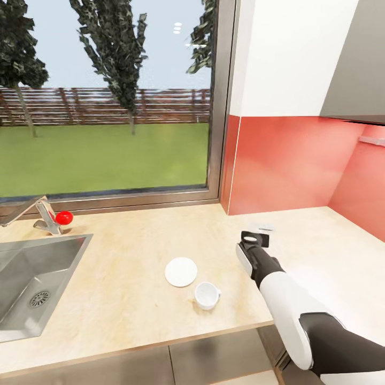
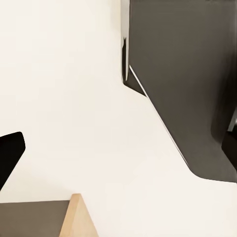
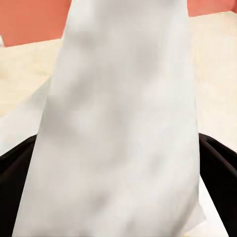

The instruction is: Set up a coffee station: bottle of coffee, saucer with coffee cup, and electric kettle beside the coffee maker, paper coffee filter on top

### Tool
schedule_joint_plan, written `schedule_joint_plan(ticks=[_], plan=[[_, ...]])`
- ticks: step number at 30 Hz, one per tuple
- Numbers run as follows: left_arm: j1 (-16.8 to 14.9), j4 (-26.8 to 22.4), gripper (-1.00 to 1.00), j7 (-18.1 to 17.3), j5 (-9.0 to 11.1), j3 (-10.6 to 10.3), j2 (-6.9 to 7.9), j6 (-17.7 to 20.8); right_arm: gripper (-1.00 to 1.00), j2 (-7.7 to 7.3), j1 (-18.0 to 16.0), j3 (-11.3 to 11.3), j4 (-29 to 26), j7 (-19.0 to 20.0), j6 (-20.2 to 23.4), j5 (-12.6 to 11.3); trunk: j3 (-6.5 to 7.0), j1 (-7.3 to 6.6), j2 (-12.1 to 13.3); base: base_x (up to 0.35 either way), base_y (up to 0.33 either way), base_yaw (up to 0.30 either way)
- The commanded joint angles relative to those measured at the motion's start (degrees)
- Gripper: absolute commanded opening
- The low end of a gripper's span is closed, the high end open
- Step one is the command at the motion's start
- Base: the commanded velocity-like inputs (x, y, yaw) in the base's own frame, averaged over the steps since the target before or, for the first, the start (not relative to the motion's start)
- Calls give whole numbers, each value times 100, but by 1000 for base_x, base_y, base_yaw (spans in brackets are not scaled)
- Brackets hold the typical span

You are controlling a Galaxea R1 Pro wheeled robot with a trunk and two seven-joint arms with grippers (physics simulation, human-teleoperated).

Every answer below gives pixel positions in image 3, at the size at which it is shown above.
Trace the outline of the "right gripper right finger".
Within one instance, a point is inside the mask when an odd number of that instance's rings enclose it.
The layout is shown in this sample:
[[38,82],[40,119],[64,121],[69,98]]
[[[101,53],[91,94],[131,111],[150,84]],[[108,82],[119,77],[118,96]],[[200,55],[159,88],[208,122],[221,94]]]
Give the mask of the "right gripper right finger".
[[228,237],[237,237],[237,153],[211,136],[198,136],[200,176]]

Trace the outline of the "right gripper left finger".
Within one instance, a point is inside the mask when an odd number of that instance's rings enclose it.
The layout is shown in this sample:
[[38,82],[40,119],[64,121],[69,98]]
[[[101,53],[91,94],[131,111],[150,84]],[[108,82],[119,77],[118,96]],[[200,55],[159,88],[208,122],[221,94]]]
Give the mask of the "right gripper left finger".
[[0,156],[0,237],[12,237],[37,135]]

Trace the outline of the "paper coffee filter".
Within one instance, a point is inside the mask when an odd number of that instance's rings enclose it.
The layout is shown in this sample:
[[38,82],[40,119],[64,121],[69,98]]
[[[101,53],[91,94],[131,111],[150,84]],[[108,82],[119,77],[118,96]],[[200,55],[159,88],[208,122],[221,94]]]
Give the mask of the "paper coffee filter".
[[12,237],[182,237],[207,220],[187,0],[72,0],[53,75],[0,118],[37,135]]

